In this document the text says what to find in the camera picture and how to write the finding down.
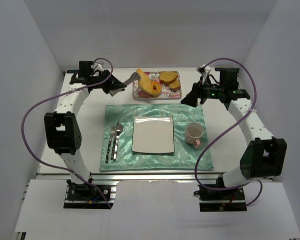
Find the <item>green satin placemat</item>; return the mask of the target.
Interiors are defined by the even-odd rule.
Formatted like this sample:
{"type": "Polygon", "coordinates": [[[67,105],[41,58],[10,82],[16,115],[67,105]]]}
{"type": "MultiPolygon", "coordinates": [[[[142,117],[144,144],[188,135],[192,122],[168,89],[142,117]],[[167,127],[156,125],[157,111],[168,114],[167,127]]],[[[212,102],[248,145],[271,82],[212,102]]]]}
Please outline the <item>green satin placemat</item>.
{"type": "Polygon", "coordinates": [[[212,169],[206,131],[199,132],[201,145],[195,148],[185,140],[186,129],[191,123],[206,128],[203,109],[183,104],[123,104],[107,105],[104,114],[103,143],[99,170],[157,171],[212,169]],[[108,149],[110,127],[122,124],[116,160],[110,158],[108,149]]]}

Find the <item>aluminium table frame rail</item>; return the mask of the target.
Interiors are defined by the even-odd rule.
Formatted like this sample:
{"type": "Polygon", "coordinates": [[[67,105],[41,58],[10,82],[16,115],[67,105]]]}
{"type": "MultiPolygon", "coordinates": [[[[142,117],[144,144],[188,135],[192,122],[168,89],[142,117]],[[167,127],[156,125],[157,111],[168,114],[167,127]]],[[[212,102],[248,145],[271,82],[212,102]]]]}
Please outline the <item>aluminium table frame rail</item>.
{"type": "MultiPolygon", "coordinates": [[[[98,174],[93,174],[92,178],[94,180],[106,180],[106,181],[161,181],[161,180],[178,180],[178,181],[193,181],[195,180],[194,174],[193,173],[144,173],[144,174],[140,174],[140,173],[98,173],[98,174]]],[[[67,180],[70,179],[70,174],[65,174],[65,173],[60,173],[60,174],[56,174],[56,173],[40,173],[36,176],[35,178],[36,180],[67,180]]]]}

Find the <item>brown bread slice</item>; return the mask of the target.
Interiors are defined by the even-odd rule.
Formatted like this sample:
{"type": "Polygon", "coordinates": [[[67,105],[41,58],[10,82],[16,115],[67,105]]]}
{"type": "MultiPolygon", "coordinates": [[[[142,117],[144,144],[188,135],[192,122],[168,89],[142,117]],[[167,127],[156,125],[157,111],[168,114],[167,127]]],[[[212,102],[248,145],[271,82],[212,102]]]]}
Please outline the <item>brown bread slice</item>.
{"type": "Polygon", "coordinates": [[[175,80],[173,83],[171,83],[169,85],[169,88],[174,91],[178,90],[180,87],[181,87],[181,84],[180,84],[179,80],[175,80]]]}
{"type": "Polygon", "coordinates": [[[176,81],[178,74],[173,71],[163,71],[159,74],[159,81],[162,84],[170,85],[176,81]]]}

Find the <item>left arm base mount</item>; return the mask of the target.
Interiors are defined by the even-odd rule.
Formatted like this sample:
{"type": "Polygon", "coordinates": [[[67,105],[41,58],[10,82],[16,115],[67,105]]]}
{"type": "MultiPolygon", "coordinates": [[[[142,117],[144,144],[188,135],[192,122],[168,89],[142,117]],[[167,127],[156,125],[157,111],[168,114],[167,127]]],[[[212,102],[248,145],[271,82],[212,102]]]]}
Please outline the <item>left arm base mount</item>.
{"type": "Polygon", "coordinates": [[[64,209],[106,209],[114,204],[116,186],[112,184],[98,184],[100,190],[86,183],[76,184],[67,180],[64,198],[64,209]]]}

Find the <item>yellow toast bread slice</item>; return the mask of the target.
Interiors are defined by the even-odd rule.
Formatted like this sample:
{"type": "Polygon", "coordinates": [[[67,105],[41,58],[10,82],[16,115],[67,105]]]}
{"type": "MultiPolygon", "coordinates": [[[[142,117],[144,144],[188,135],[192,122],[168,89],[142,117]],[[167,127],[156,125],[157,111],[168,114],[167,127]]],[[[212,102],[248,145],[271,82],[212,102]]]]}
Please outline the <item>yellow toast bread slice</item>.
{"type": "Polygon", "coordinates": [[[150,95],[151,92],[151,81],[148,75],[145,74],[140,68],[136,70],[138,74],[140,74],[141,79],[138,80],[138,87],[145,93],[150,95]]]}

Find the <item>silver fork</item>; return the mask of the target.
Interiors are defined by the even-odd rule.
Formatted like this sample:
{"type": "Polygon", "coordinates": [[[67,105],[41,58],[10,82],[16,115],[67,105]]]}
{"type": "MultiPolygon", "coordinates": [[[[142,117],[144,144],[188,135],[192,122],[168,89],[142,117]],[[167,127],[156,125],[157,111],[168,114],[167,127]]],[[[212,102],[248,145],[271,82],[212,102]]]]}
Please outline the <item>silver fork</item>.
{"type": "Polygon", "coordinates": [[[107,164],[109,161],[109,155],[110,155],[110,148],[112,144],[112,140],[115,134],[115,124],[110,125],[110,136],[109,136],[109,141],[108,141],[108,146],[107,146],[107,151],[106,151],[106,158],[105,158],[105,163],[107,164]]]}

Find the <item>brown bread slice back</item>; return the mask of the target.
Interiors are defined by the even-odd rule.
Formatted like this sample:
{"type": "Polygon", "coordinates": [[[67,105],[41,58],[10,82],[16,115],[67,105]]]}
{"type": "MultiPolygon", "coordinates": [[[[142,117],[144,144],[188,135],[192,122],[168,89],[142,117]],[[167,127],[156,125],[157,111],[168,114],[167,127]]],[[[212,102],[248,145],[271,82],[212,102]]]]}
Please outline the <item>brown bread slice back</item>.
{"type": "Polygon", "coordinates": [[[178,74],[173,71],[163,71],[159,74],[159,81],[162,84],[170,85],[176,81],[178,74]]]}

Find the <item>orange donut bread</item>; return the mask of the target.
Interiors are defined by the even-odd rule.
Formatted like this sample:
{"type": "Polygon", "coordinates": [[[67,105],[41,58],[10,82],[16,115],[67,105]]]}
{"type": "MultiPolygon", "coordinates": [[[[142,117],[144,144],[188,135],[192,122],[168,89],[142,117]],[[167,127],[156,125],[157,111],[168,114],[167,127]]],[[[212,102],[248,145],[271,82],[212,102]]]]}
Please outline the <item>orange donut bread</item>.
{"type": "Polygon", "coordinates": [[[151,81],[151,92],[150,95],[153,97],[158,97],[162,92],[161,85],[156,81],[151,81]]]}

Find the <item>blue label sticker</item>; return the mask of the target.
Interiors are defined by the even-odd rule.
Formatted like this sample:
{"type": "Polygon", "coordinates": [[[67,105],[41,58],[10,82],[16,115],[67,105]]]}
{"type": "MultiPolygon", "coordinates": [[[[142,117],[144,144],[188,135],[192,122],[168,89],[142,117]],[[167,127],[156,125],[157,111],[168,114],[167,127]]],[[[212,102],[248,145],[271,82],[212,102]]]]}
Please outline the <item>blue label sticker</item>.
{"type": "Polygon", "coordinates": [[[70,70],[68,69],[68,70],[66,71],[67,74],[73,74],[73,73],[74,73],[74,74],[77,74],[78,72],[79,72],[79,70],[77,70],[77,69],[74,69],[74,70],[73,70],[73,69],[70,69],[70,70]]]}

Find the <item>table knife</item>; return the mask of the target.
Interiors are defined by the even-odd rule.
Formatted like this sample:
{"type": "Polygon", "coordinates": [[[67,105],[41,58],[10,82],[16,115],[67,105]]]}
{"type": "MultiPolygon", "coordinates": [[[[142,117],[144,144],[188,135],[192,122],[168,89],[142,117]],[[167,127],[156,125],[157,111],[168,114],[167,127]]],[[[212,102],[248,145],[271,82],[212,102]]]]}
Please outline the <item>table knife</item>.
{"type": "Polygon", "coordinates": [[[116,126],[115,126],[115,133],[120,131],[120,122],[118,121],[116,126]]]}

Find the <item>white square plate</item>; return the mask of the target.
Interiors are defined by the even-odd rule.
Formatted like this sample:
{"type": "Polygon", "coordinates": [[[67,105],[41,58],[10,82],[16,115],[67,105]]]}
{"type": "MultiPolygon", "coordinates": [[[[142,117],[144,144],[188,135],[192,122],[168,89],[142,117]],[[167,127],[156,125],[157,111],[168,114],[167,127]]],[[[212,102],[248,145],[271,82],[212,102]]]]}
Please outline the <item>white square plate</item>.
{"type": "Polygon", "coordinates": [[[172,154],[174,126],[172,116],[135,116],[132,152],[150,155],[172,154]]]}

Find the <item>floral rectangular tray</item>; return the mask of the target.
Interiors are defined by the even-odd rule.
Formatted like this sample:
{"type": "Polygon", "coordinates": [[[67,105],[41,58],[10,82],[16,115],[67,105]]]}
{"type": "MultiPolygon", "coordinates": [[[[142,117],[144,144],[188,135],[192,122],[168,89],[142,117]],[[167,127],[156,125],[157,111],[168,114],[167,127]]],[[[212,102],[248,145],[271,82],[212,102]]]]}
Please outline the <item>floral rectangular tray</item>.
{"type": "MultiPolygon", "coordinates": [[[[169,85],[160,83],[159,81],[159,74],[163,71],[146,71],[145,74],[148,75],[150,80],[158,82],[161,87],[162,87],[162,92],[158,97],[153,97],[145,92],[143,92],[139,87],[138,87],[138,81],[134,81],[132,83],[132,96],[134,99],[162,99],[162,100],[167,100],[167,99],[180,99],[182,97],[182,90],[181,87],[178,90],[171,90],[169,88],[169,85]]],[[[177,71],[174,71],[178,74],[177,79],[180,81],[180,75],[177,71]]]]}

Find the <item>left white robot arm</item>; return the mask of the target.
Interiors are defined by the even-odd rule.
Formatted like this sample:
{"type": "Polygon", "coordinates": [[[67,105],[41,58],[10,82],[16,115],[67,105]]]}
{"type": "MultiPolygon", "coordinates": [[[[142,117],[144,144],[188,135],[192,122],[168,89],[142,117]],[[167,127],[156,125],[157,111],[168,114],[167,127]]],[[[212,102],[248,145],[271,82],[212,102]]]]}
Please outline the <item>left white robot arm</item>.
{"type": "Polygon", "coordinates": [[[74,184],[84,184],[91,176],[79,150],[82,135],[76,117],[82,104],[94,89],[109,94],[126,87],[112,74],[113,70],[104,69],[99,60],[79,62],[79,70],[72,75],[61,104],[44,116],[47,145],[62,158],[74,184]]]}

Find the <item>pink mug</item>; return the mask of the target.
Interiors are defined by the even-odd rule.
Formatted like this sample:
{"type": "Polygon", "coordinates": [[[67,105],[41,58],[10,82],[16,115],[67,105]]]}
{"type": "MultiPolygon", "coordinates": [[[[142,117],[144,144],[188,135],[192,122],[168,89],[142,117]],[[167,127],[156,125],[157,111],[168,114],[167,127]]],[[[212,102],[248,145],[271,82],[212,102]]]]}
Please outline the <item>pink mug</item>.
{"type": "Polygon", "coordinates": [[[201,146],[201,137],[204,134],[204,128],[200,123],[192,122],[185,130],[185,141],[188,144],[193,145],[195,148],[201,146]]]}

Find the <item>silver spoon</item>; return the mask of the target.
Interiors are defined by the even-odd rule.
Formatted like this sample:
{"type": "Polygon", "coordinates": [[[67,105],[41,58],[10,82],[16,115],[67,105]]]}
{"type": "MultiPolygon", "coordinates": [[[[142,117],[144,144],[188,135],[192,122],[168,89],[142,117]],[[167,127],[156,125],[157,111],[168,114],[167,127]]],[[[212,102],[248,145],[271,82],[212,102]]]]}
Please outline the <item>silver spoon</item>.
{"type": "Polygon", "coordinates": [[[115,135],[114,135],[114,141],[112,146],[112,152],[111,152],[111,160],[114,162],[117,158],[117,149],[118,149],[118,142],[119,142],[119,136],[123,131],[123,125],[118,123],[115,127],[115,135]]]}

